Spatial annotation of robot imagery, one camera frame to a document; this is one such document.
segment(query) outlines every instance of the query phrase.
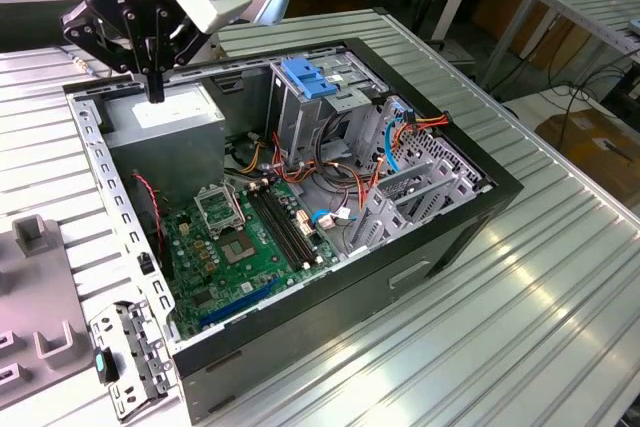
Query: motherboard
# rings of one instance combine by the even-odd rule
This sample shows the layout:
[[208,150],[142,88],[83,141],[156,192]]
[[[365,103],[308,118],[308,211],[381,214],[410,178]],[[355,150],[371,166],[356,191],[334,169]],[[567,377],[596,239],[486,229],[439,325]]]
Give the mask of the motherboard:
[[283,181],[201,192],[163,219],[165,270],[183,339],[338,262]]

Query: metal workbench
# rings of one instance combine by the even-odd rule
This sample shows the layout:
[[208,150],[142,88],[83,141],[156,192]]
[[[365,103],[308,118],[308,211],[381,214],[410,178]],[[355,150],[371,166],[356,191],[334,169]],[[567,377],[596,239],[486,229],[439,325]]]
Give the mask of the metal workbench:
[[[525,189],[451,268],[203,425],[613,425],[640,392],[638,220],[389,16],[221,33],[230,55],[349,36]],[[0,227],[63,223],[87,317],[135,298],[60,90],[82,76],[53,49],[0,54],[0,71]],[[43,423],[117,425],[93,370],[0,414]],[[171,398],[133,425],[187,425],[186,409]]]
[[549,12],[540,23],[542,28],[538,28],[534,32],[523,50],[521,54],[523,58],[535,48],[556,16],[562,16],[601,41],[600,48],[595,49],[590,58],[585,61],[587,68],[581,74],[580,80],[584,80],[588,73],[597,67],[595,62],[606,45],[616,49],[622,55],[629,55],[629,58],[636,62],[640,61],[640,36],[629,30],[629,21],[640,18],[640,0],[522,0],[520,7],[491,54],[489,64],[480,82],[482,87],[488,86],[502,61],[502,57],[536,2],[549,7]]

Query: blue pcie slot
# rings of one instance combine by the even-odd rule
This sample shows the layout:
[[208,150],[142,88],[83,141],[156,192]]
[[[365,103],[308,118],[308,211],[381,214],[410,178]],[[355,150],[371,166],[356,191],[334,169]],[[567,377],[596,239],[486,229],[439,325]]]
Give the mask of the blue pcie slot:
[[222,320],[230,315],[238,312],[239,310],[248,307],[249,305],[258,302],[259,300],[264,299],[271,293],[271,289],[275,287],[275,285],[280,281],[279,277],[276,277],[268,284],[263,285],[258,290],[251,292],[250,294],[245,295],[241,299],[234,300],[229,305],[222,307],[218,310],[214,310],[213,312],[205,315],[200,319],[200,328],[202,329],[205,325],[215,324],[219,320]]

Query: cardboard box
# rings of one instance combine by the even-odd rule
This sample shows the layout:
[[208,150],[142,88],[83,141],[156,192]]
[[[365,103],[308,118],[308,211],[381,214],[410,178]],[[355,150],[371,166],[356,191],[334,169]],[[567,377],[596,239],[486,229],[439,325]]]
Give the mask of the cardboard box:
[[[540,124],[536,134],[554,148],[564,114]],[[561,153],[629,208],[640,203],[640,145],[601,112],[590,109],[569,115]]]

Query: green motherboard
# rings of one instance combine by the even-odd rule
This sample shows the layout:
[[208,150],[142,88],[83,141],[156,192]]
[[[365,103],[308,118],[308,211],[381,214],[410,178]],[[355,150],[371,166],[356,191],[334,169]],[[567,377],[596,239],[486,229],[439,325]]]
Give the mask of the green motherboard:
[[[305,209],[289,186],[277,181],[268,191],[267,195],[286,215],[279,218],[280,227],[287,221],[296,228],[295,214],[291,213]],[[235,196],[244,216],[244,225],[224,229],[219,235],[212,235],[207,224],[211,226],[233,215],[224,196],[212,196],[201,203],[206,222],[195,201],[163,218],[168,234],[164,245],[170,249],[172,261],[171,274],[166,275],[165,271],[165,276],[176,303],[173,319],[183,339],[200,332],[207,319],[215,319],[211,323],[216,323],[228,318],[338,262],[331,244],[316,232],[301,236],[316,261],[305,263],[304,268],[291,265],[288,251],[283,253],[286,246],[274,240],[273,234],[278,232],[272,230],[271,213],[255,203],[250,192],[231,191],[231,196]]]

